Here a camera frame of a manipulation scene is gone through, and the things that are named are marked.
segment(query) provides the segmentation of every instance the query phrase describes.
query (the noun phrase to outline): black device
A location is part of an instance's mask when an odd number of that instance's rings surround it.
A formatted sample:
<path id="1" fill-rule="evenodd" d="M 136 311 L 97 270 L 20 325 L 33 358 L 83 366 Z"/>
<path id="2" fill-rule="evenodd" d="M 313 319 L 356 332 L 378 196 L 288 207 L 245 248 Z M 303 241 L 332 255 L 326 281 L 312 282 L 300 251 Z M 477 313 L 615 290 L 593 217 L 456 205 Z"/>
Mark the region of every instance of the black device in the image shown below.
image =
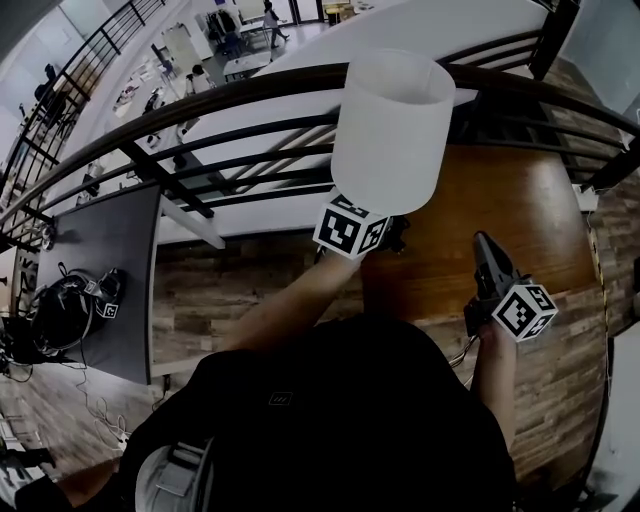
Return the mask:
<path id="1" fill-rule="evenodd" d="M 38 291 L 27 315 L 1 319 L 1 372 L 10 364 L 65 361 L 65 350 L 115 318 L 126 281 L 122 270 L 95 279 L 82 270 L 67 272 L 62 263 L 59 267 L 62 277 Z"/>
<path id="2" fill-rule="evenodd" d="M 521 275 L 507 253 L 484 231 L 473 236 L 476 271 L 473 277 L 478 294 L 464 308 L 467 334 L 475 336 L 480 326 L 491 321 L 491 313 L 498 307 L 514 284 L 532 284 L 531 275 Z"/>

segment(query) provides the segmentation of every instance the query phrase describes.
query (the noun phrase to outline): person walking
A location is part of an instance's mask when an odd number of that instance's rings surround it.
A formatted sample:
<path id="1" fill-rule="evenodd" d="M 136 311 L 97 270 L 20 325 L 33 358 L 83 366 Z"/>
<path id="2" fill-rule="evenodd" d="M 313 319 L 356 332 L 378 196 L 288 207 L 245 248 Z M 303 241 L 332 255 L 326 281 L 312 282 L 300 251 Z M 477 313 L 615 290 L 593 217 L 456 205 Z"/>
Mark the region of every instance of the person walking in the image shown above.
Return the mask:
<path id="1" fill-rule="evenodd" d="M 264 26 L 271 29 L 271 48 L 278 48 L 276 45 L 276 36 L 280 36 L 286 43 L 289 36 L 285 36 L 282 30 L 278 28 L 278 15 L 273 11 L 273 4 L 271 2 L 264 3 Z"/>

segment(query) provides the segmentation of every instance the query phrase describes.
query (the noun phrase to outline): white lampshade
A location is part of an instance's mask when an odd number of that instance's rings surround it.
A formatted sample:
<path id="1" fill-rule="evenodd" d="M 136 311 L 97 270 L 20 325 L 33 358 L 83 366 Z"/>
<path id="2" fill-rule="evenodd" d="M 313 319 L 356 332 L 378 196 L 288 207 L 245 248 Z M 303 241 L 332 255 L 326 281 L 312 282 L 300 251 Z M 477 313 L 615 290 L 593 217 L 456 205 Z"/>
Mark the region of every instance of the white lampshade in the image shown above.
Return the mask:
<path id="1" fill-rule="evenodd" d="M 349 65 L 331 160 L 338 190 L 379 215 L 403 215 L 433 195 L 455 83 L 421 55 L 372 50 Z"/>

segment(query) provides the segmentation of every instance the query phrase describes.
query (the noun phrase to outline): black shirt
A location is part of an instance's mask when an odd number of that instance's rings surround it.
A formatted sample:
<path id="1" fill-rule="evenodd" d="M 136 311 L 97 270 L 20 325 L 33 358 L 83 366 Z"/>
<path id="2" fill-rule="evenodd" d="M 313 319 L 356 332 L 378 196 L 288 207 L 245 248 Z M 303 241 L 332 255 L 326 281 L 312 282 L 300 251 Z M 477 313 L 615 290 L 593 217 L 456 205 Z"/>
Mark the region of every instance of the black shirt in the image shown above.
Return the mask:
<path id="1" fill-rule="evenodd" d="M 495 418 L 404 322 L 360 315 L 270 357 L 205 358 L 131 436 L 125 501 L 154 450 L 212 436 L 212 510 L 511 510 L 513 464 Z"/>

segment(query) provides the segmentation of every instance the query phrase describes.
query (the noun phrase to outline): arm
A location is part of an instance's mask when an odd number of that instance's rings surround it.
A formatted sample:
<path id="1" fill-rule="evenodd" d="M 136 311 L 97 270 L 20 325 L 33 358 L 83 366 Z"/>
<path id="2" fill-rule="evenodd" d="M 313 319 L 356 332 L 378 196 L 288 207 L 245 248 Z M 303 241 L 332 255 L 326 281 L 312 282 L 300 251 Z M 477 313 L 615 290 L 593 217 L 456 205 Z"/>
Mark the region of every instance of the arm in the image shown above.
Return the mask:
<path id="1" fill-rule="evenodd" d="M 84 469 L 56 482 L 71 505 L 79 507 L 93 498 L 118 470 L 120 459 L 112 459 Z"/>
<path id="2" fill-rule="evenodd" d="M 495 322 L 480 329 L 471 392 L 493 413 L 511 448 L 515 437 L 516 342 Z"/>
<path id="3" fill-rule="evenodd" d="M 360 268 L 334 252 L 295 282 L 254 307 L 234 326 L 221 350 L 269 351 L 311 329 L 343 285 Z"/>

